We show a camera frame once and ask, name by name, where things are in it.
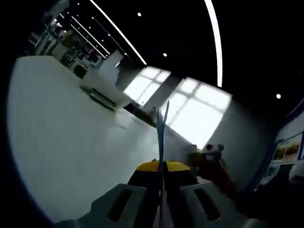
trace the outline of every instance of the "window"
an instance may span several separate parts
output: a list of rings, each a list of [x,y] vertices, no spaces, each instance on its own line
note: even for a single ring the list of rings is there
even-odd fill
[[[144,106],[169,75],[169,71],[146,67],[129,84],[124,93]]]
[[[193,78],[186,78],[169,100],[167,125],[201,149],[221,121],[231,95]]]

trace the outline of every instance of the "yellow part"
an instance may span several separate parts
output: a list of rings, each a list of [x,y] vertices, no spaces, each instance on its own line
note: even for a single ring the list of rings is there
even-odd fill
[[[169,172],[190,170],[190,168],[187,165],[180,163],[180,162],[166,161],[166,163],[167,163]],[[158,164],[159,164],[159,161],[146,162],[146,163],[138,166],[136,170],[147,171],[147,172],[157,172]]]

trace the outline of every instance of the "ceiling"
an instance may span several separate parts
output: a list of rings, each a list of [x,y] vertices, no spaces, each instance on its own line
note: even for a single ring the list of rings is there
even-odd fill
[[[147,65],[217,85],[215,41],[204,1],[178,4],[169,0],[95,0],[95,3]],[[300,3],[282,0],[212,3],[222,46],[222,89],[261,116],[276,119],[286,115],[304,97],[304,14]],[[71,1],[62,14],[65,22],[85,34],[71,18],[73,15],[110,53],[119,49],[133,62],[143,65],[90,0]],[[95,40],[88,39],[107,54]]]

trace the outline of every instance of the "white floor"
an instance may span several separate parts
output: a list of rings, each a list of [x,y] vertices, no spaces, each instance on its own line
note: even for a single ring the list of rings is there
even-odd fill
[[[53,220],[78,218],[93,200],[158,158],[156,129],[112,112],[53,57],[21,58],[9,91],[8,128],[20,175]]]

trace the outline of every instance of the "led strip light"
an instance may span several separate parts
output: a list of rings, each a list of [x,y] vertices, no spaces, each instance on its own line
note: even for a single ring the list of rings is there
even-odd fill
[[[72,24],[71,24],[71,26],[76,30],[76,32],[78,32],[90,45],[92,45],[92,47],[94,47],[95,48],[95,46],[90,42],[90,41],[88,41],[87,40],[87,38],[85,38],[85,36],[84,35],[82,35]],[[99,51],[99,50],[97,50],[97,48],[95,48],[95,50],[96,51],[98,51],[99,52],[99,54],[102,56],[102,57],[104,57],[105,58],[105,56]]]
[[[219,35],[219,24],[217,20],[217,16],[215,14],[214,7],[212,5],[211,0],[205,0],[205,4],[207,6],[207,10],[209,13],[209,17],[212,24],[214,41],[215,41],[215,50],[217,53],[217,64],[218,64],[218,87],[222,87],[223,82],[223,59],[222,59],[222,45],[220,42]]]
[[[140,58],[142,63],[147,65],[146,61],[144,61],[143,57],[138,53],[138,51],[134,48],[134,46],[130,43],[130,41],[125,37],[125,35],[122,33],[122,31],[114,24],[114,22],[106,15],[106,13],[93,1],[90,0],[90,2],[107,18],[107,20],[114,26],[114,28],[119,32],[119,34],[124,38],[124,40],[128,43],[128,45],[132,48],[132,50],[137,54],[137,56]]]
[[[94,40],[95,40],[95,41],[96,41],[96,42],[97,42],[97,43],[98,43],[98,44],[99,44],[99,45],[100,45],[108,54],[110,54],[110,52],[108,52],[108,50],[105,49],[104,46],[102,46],[101,43],[99,43],[98,40],[95,39],[95,37],[93,37],[92,34],[89,33],[89,31],[86,30],[85,27],[83,27],[83,26],[78,22],[78,20],[76,20],[73,16],[72,16],[72,18],[73,18],[73,19],[78,23],[78,25],[80,25],[80,26],[81,26],[81,27],[82,27],[82,28],[83,28],[83,29],[84,29],[84,30],[85,30],[85,31],[86,31],[86,32],[87,32],[87,33],[88,33],[88,34],[89,34],[89,35],[90,35],[90,36],[91,36],[91,37],[92,37],[92,38],[93,38],[93,39],[94,39]]]

